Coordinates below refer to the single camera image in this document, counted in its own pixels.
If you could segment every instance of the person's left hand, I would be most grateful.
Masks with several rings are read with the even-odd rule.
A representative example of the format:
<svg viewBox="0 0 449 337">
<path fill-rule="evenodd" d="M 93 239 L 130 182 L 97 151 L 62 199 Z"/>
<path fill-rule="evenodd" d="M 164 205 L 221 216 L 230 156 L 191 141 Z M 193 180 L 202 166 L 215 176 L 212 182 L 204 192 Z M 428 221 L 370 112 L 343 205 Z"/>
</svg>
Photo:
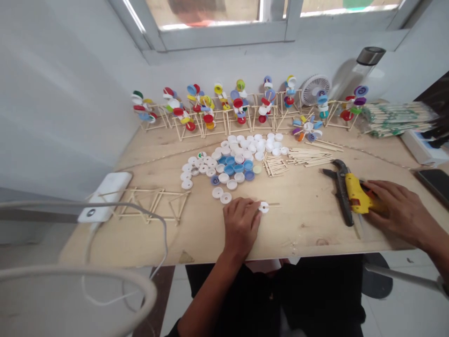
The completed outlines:
<svg viewBox="0 0 449 337">
<path fill-rule="evenodd" d="M 223 253 L 243 263 L 253 248 L 261 223 L 260 201 L 237 198 L 223 207 L 225 239 Z"/>
</svg>

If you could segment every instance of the window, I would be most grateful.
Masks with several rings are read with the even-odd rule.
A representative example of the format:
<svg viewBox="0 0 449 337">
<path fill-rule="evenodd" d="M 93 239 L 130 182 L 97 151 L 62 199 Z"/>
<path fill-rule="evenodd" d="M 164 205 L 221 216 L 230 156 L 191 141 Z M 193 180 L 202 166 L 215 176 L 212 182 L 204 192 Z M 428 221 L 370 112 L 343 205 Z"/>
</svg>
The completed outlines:
<svg viewBox="0 0 449 337">
<path fill-rule="evenodd" d="M 295 41 L 309 29 L 398 30 L 420 0 L 109 0 L 140 50 Z"/>
</svg>

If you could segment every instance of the finger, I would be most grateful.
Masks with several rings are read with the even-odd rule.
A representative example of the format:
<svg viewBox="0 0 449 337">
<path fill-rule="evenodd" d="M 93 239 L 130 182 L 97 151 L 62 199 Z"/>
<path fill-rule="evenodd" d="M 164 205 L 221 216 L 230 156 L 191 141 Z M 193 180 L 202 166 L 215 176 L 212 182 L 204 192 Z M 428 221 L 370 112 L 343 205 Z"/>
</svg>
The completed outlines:
<svg viewBox="0 0 449 337">
<path fill-rule="evenodd" d="M 399 185 L 399 184 L 396 184 L 396 183 L 394 183 L 394 182 L 387 182 L 387 181 L 385 181 L 385 180 L 380 180 L 381 182 L 384 182 L 384 183 L 390 183 L 390 184 L 393 184 L 394 186 L 396 186 L 396 188 L 404 195 L 404 197 L 406 197 L 406 198 L 410 198 L 410 196 L 413 194 L 413 192 L 412 191 L 410 191 L 408 188 L 406 188 L 405 186 L 402 186 L 402 185 Z"/>
<path fill-rule="evenodd" d="M 401 191 L 393 184 L 392 182 L 384 181 L 384 180 L 375 180 L 375 181 L 369 181 L 370 183 L 373 183 L 379 187 L 382 187 L 384 190 L 387 190 L 393 197 L 395 197 L 397 200 L 406 200 L 406 196 L 402 194 Z"/>
<path fill-rule="evenodd" d="M 223 207 L 223 217 L 226 219 L 229 214 L 229 204 Z"/>
<path fill-rule="evenodd" d="M 383 202 L 385 202 L 385 204 L 387 206 L 389 206 L 389 205 L 397 205 L 398 204 L 398 200 L 395 197 L 393 197 L 390 192 L 388 192 L 383 187 L 378 186 L 373 181 L 370 180 L 369 182 L 364 182 L 363 185 L 368 187 L 370 190 L 373 190 L 373 192 L 376 193 L 377 196 Z"/>
<path fill-rule="evenodd" d="M 372 210 L 370 210 L 369 213 L 364 214 L 364 217 L 370 224 L 379 229 L 387 229 L 390 225 L 390 220 Z"/>
<path fill-rule="evenodd" d="M 254 200 L 247 198 L 247 199 L 241 199 L 239 204 L 237 205 L 237 209 L 235 210 L 236 215 L 242 217 L 243 214 L 246 212 L 246 208 L 249 207 Z"/>
<path fill-rule="evenodd" d="M 251 232 L 254 232 L 257 236 L 259 231 L 259 225 L 261 224 L 262 212 L 258 211 L 258 213 L 254 216 L 253 223 L 251 225 Z"/>
<path fill-rule="evenodd" d="M 233 215 L 235 213 L 235 210 L 237 208 L 237 205 L 239 204 L 239 201 L 241 200 L 241 197 L 238 197 L 234 200 L 232 200 L 228 205 L 229 205 L 229 210 L 228 210 L 228 214 L 229 215 Z"/>
<path fill-rule="evenodd" d="M 245 215 L 243 215 L 243 221 L 244 223 L 249 224 L 252 226 L 254 216 L 259 211 L 259 206 L 261 205 L 261 202 L 253 202 L 245 211 Z"/>
</svg>

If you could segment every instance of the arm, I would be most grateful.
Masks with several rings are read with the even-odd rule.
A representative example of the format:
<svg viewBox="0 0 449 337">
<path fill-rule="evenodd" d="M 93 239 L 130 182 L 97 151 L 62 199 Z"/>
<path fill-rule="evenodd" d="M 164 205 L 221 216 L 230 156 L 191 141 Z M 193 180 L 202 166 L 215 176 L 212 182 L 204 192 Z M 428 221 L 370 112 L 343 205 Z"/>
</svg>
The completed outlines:
<svg viewBox="0 0 449 337">
<path fill-rule="evenodd" d="M 366 216 L 368 221 L 425 251 L 444 283 L 449 285 L 449 234 L 430 215 L 420 197 L 404 186 L 387 181 L 369 181 L 364 185 L 388 207 L 385 215 L 370 211 Z"/>
<path fill-rule="evenodd" d="M 178 323 L 181 337 L 212 334 L 226 293 L 256 241 L 261 222 L 259 205 L 237 198 L 223 208 L 224 250 Z"/>
</svg>

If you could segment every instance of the white cable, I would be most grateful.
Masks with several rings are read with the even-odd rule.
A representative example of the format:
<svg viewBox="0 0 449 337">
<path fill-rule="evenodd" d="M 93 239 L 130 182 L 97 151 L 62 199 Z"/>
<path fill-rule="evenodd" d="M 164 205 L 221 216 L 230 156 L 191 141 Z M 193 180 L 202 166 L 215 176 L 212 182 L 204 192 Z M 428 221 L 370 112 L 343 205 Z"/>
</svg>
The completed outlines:
<svg viewBox="0 0 449 337">
<path fill-rule="evenodd" d="M 134 329 L 149 315 L 156 302 L 157 290 L 153 282 L 148 278 L 125 269 L 102 268 L 93 266 L 64 266 L 64 265 L 39 265 L 5 269 L 0 271 L 0 282 L 35 276 L 47 275 L 90 275 L 123 279 L 137 285 L 144 293 L 145 301 L 138 312 L 133 315 L 133 319 L 126 322 L 112 332 L 111 337 L 125 337 L 132 333 Z"/>
<path fill-rule="evenodd" d="M 164 243 L 165 243 L 165 252 L 164 252 L 164 257 L 162 259 L 162 261 L 160 262 L 160 264 L 157 266 L 157 268 L 154 270 L 154 272 L 150 275 L 150 279 L 146 279 L 144 277 L 142 277 L 139 274 L 133 273 L 133 272 L 125 272 L 122 270 L 115 270 L 115 269 L 105 269 L 105 268 L 99 268 L 99 267 L 67 267 L 67 266 L 59 266 L 59 265 L 49 265 L 49 266 L 34 266 L 34 267 L 24 267 L 24 268 L 14 268 L 14 269 L 6 269 L 3 271 L 0 271 L 0 281 L 5 280 L 5 279 L 11 279 L 11 278 L 22 278 L 22 277 L 27 277 L 27 276 L 35 276 L 35 275 L 48 275 L 48 274 L 82 274 L 82 289 L 83 289 L 83 293 L 85 295 L 85 297 L 90 300 L 93 304 L 97 305 L 97 306 L 106 306 L 109 304 L 112 304 L 114 302 L 117 302 L 118 300 L 122 300 L 125 299 L 126 297 L 129 297 L 136 292 L 133 293 L 129 293 L 126 294 L 124 296 L 121 296 L 119 298 L 116 298 L 114 300 L 111 300 L 109 302 L 99 302 L 96 299 L 92 298 L 91 296 L 89 296 L 86 292 L 86 286 L 85 286 L 85 282 L 84 282 L 84 274 L 87 275 L 97 275 L 97 276 L 111 276 L 113 275 L 117 275 L 119 272 L 123 272 L 125 273 L 127 276 L 117 276 L 121 279 L 124 280 L 130 280 L 131 277 L 130 275 L 137 275 L 139 278 L 143 278 L 144 280 L 146 280 L 147 284 L 150 284 L 153 288 L 154 288 L 154 284 L 152 282 L 150 282 L 152 280 L 152 278 L 156 275 L 156 273 L 158 272 L 158 270 L 161 268 L 162 264 L 165 262 L 165 259 L 167 258 L 168 255 L 168 243 L 167 243 L 167 224 L 164 220 L 164 218 L 162 218 L 161 216 L 154 214 L 136 204 L 133 203 L 126 203 L 126 202 L 113 202 L 113 203 L 78 203 L 78 202 L 64 202 L 64 201 L 13 201 L 13 202 L 4 202 L 4 203 L 0 203 L 0 210 L 1 209 L 7 209 L 7 208 L 21 208 L 21 207 L 35 207 L 35 206 L 43 206 L 43 205 L 51 205 L 51 206 L 67 206 L 67 207 L 110 207 L 110 206 L 128 206 L 128 207 L 132 207 L 137 209 L 138 211 L 151 215 L 157 219 L 159 219 L 162 222 L 162 225 L 164 226 Z M 90 246 L 92 244 L 92 241 L 94 239 L 94 235 L 96 233 L 96 231 L 99 228 L 99 225 L 95 224 L 93 225 L 93 229 L 91 230 L 91 233 L 89 234 L 88 240 L 87 240 L 87 245 L 85 248 L 85 254 L 84 254 L 84 262 L 86 263 L 88 261 L 88 257 L 89 257 L 89 251 L 90 251 Z M 150 293 L 148 291 L 148 288 L 145 288 L 144 286 L 142 286 L 141 283 L 138 283 L 137 281 L 131 281 L 137 285 L 140 285 L 142 290 L 144 290 L 144 296 L 145 296 L 145 303 L 142 306 L 142 308 L 140 309 L 140 311 L 138 311 L 135 315 L 135 320 L 132 321 L 130 324 L 126 325 L 126 328 L 128 329 L 129 327 L 131 327 L 131 330 L 127 330 L 126 332 L 124 332 L 124 334 L 122 334 L 122 332 L 125 330 L 125 328 L 123 328 L 122 330 L 119 330 L 117 332 L 117 334 L 114 334 L 114 336 L 126 336 L 127 334 L 129 334 L 130 332 L 132 332 L 134 330 L 134 328 L 136 328 L 143 319 L 146 318 L 146 316 L 149 314 L 149 312 L 151 311 L 152 306 L 154 305 L 154 301 L 155 301 L 155 296 L 154 296 L 154 300 L 151 303 L 151 306 L 147 306 L 147 302 L 151 302 L 150 301 L 150 296 L 153 296 L 153 293 Z M 146 313 L 146 315 L 144 315 L 142 317 L 141 313 L 143 312 L 144 308 L 147 310 L 148 312 Z"/>
<path fill-rule="evenodd" d="M 87 243 L 86 243 L 86 247 L 84 248 L 84 256 L 83 256 L 83 264 L 89 264 L 89 259 L 90 259 L 90 249 L 92 246 L 92 241 L 94 240 L 94 236 L 97 233 L 98 229 L 100 228 L 100 222 L 95 222 L 90 226 L 90 233 L 89 236 L 87 237 Z M 108 302 L 100 302 L 98 300 L 96 300 L 95 298 L 93 298 L 92 296 L 90 296 L 87 293 L 86 290 L 86 278 L 84 277 L 84 275 L 81 277 L 81 289 L 83 291 L 84 297 L 90 301 L 92 304 L 98 306 L 98 307 L 105 307 L 108 306 L 112 303 L 115 303 L 119 300 L 123 300 L 129 296 L 132 296 L 134 294 L 137 294 L 138 291 L 134 291 L 132 293 L 128 293 L 128 294 L 124 294 L 123 296 L 117 297 L 113 300 L 110 300 Z"/>
</svg>

